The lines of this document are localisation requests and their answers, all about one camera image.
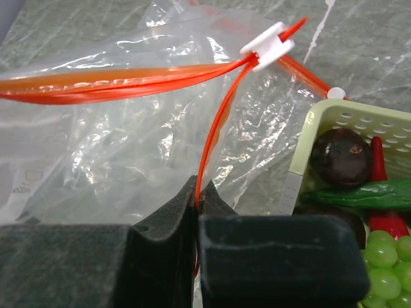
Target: green chili pepper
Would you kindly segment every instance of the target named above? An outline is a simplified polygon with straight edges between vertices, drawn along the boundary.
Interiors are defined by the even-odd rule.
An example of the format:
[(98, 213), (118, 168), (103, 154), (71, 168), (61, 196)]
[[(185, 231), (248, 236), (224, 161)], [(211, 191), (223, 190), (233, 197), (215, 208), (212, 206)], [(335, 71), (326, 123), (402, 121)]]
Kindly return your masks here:
[(341, 190), (327, 188), (306, 192), (301, 202), (315, 202), (336, 207), (360, 209), (410, 210), (411, 180), (387, 180), (370, 182), (357, 189)]

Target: red pepper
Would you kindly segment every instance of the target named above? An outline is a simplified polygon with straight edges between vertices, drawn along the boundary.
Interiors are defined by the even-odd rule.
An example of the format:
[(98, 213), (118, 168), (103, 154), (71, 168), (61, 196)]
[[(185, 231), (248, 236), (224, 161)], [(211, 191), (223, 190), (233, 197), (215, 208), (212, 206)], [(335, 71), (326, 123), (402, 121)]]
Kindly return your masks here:
[[(370, 182), (388, 180), (385, 172), (383, 143), (381, 138), (373, 137), (371, 140), (372, 157), (374, 164)], [(398, 240), (401, 236), (410, 235), (404, 219), (394, 211), (374, 210), (369, 218), (370, 232), (383, 230)]]

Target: toy vegetable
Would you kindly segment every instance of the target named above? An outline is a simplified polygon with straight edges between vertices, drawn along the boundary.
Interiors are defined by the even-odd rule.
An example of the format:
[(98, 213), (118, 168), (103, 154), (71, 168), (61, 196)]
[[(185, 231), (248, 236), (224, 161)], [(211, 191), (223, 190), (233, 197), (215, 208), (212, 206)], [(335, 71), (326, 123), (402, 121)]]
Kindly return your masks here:
[(359, 209), (410, 210), (411, 180), (370, 182), (350, 190), (327, 188), (304, 193), (301, 201)]
[[(371, 172), (371, 182), (388, 180), (385, 172), (384, 153), (381, 138), (373, 137), (371, 140), (372, 156), (374, 164)], [(410, 235), (404, 219), (393, 211), (374, 210), (369, 218), (370, 231), (382, 230), (386, 231), (397, 240), (402, 236)]]

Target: plastic bag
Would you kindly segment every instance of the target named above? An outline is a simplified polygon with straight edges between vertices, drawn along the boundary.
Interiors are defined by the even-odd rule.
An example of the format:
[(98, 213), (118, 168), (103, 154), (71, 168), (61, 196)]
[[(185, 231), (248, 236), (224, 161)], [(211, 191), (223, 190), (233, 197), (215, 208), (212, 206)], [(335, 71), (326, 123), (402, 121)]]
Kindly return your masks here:
[[(139, 31), (8, 72), (1, 79), (88, 69), (224, 63), (273, 24), (243, 10), (152, 3)], [(81, 106), (2, 101), (1, 217), (44, 223), (136, 223), (197, 173), (211, 121), (238, 71), (164, 94)], [(234, 205), (295, 145), (319, 98), (282, 69), (249, 74), (236, 93), (214, 183)]]

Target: gray marble countertop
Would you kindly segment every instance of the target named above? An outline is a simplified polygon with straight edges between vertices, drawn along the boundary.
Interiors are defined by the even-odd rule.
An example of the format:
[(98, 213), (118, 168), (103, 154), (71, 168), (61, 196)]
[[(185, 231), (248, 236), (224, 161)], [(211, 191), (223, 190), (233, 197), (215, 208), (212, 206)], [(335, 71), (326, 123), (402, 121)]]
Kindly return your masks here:
[[(205, 0), (284, 22), (306, 15), (293, 57), (353, 100), (411, 111), (411, 6), (409, 0)], [(7, 71), (136, 28), (147, 0), (27, 0), (0, 47)], [(247, 188), (236, 210), (270, 214), (292, 155)], [(200, 307), (198, 292), (195, 307)]]

